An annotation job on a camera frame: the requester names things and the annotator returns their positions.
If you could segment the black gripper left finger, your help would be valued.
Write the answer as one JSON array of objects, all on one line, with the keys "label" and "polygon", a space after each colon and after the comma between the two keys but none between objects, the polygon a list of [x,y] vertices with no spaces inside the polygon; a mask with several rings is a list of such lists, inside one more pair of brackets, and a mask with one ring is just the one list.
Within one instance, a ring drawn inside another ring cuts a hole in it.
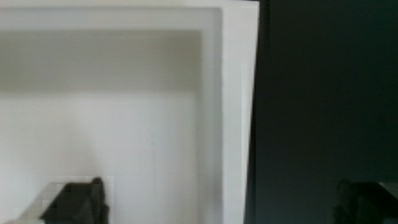
[{"label": "black gripper left finger", "polygon": [[100,177],[68,183],[40,216],[45,224],[109,224],[106,184]]}]

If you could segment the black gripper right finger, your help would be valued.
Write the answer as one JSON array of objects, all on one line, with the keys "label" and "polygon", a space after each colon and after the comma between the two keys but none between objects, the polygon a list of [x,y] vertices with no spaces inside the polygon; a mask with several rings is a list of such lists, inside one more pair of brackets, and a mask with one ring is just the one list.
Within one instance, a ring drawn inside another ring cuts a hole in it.
[{"label": "black gripper right finger", "polygon": [[398,183],[344,180],[337,193],[335,224],[398,224]]}]

